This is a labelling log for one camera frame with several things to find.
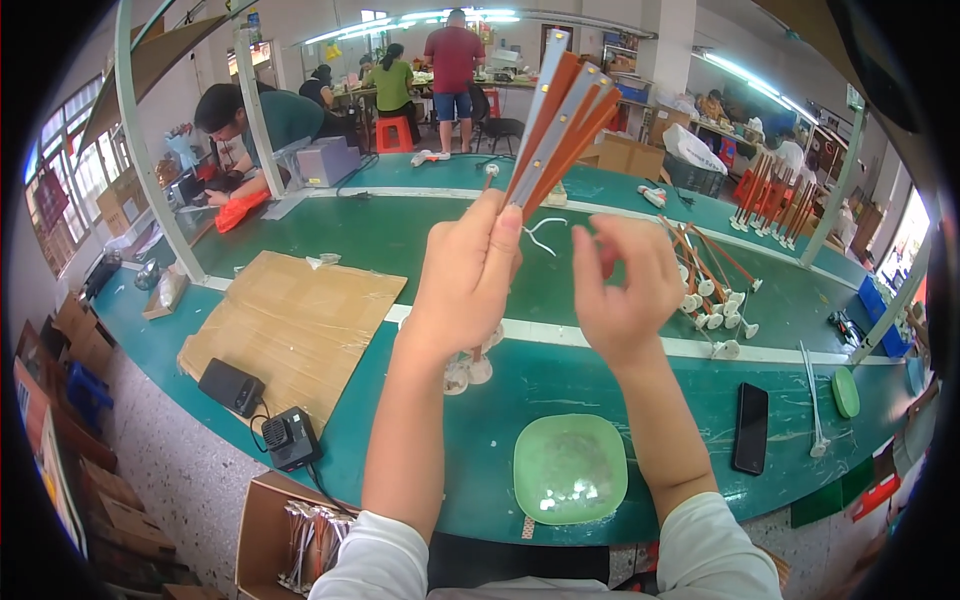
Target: white sleeve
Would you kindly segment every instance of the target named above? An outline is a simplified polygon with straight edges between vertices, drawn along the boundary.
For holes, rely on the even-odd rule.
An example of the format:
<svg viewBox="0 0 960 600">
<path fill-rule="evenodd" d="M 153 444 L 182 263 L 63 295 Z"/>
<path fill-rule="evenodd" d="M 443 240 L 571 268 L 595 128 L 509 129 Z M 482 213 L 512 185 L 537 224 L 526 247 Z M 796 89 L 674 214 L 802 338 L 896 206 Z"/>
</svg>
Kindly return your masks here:
<svg viewBox="0 0 960 600">
<path fill-rule="evenodd" d="M 423 600 L 428 556 L 413 527 L 363 511 L 308 600 Z"/>
<path fill-rule="evenodd" d="M 698 493 L 667 516 L 657 585 L 663 600 L 781 598 L 774 562 L 716 492 Z"/>
</svg>

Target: black power supply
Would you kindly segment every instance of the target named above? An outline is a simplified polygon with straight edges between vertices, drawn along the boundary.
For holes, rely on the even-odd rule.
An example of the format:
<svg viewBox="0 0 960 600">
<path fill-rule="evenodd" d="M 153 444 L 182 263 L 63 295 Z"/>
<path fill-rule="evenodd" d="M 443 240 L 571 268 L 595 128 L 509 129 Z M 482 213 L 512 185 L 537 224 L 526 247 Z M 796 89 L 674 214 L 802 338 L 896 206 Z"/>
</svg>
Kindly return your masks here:
<svg viewBox="0 0 960 600">
<path fill-rule="evenodd" d="M 263 421 L 260 433 L 277 470 L 289 473 L 309 466 L 324 455 L 309 416 L 297 406 Z"/>
<path fill-rule="evenodd" d="M 244 419 L 249 419 L 262 401 L 263 382 L 253 375 L 211 358 L 197 384 L 200 391 Z"/>
</svg>

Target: hand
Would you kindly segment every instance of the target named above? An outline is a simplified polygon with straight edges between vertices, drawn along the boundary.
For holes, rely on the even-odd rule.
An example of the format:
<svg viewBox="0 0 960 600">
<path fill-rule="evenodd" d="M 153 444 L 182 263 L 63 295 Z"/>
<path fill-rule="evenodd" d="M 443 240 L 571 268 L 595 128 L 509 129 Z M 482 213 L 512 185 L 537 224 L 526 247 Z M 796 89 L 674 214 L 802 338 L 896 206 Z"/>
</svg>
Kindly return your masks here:
<svg viewBox="0 0 960 600">
<path fill-rule="evenodd" d="M 446 361 L 482 345 L 503 319 L 519 268 L 522 211 L 487 190 L 459 221 L 430 229 L 420 288 L 400 335 L 428 357 Z"/>
<path fill-rule="evenodd" d="M 204 190 L 204 193 L 207 196 L 206 203 L 210 206 L 223 206 L 224 204 L 230 202 L 230 196 L 223 192 L 218 192 L 212 189 Z"/>
<path fill-rule="evenodd" d="M 584 337 L 616 372 L 645 351 L 662 351 L 657 332 L 680 305 L 683 284 L 659 225 L 605 214 L 590 224 L 596 236 L 579 226 L 572 232 L 574 304 Z M 615 260 L 626 267 L 623 287 L 604 285 Z"/>
</svg>

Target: green lid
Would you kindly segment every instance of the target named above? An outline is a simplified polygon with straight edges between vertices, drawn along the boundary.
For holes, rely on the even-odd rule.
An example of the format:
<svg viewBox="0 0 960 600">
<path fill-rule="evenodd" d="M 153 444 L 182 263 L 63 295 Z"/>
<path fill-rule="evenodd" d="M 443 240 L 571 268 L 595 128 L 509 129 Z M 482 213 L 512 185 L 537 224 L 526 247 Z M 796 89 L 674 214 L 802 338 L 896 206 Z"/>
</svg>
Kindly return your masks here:
<svg viewBox="0 0 960 600">
<path fill-rule="evenodd" d="M 543 417 L 516 438 L 520 510 L 544 525 L 609 515 L 627 494 L 627 455 L 616 427 L 596 415 Z"/>
<path fill-rule="evenodd" d="M 840 367 L 833 374 L 833 398 L 837 401 L 841 417 L 850 419 L 860 414 L 860 394 L 853 383 L 853 375 L 846 367 Z"/>
</svg>

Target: red plastic bag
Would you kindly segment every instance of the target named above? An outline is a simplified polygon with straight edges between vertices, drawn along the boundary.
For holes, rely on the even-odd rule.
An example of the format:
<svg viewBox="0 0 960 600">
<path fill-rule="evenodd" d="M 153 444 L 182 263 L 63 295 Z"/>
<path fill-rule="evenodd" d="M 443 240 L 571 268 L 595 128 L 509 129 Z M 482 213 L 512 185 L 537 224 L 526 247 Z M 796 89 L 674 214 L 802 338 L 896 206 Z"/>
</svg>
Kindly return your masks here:
<svg viewBox="0 0 960 600">
<path fill-rule="evenodd" d="M 255 194 L 250 194 L 250 196 L 230 200 L 220 207 L 220 212 L 217 213 L 217 216 L 213 220 L 217 225 L 217 230 L 221 233 L 227 233 L 235 228 L 243 221 L 243 218 L 247 216 L 247 212 L 250 211 L 251 208 L 256 207 L 268 198 L 270 198 L 270 190 L 265 189 Z"/>
</svg>

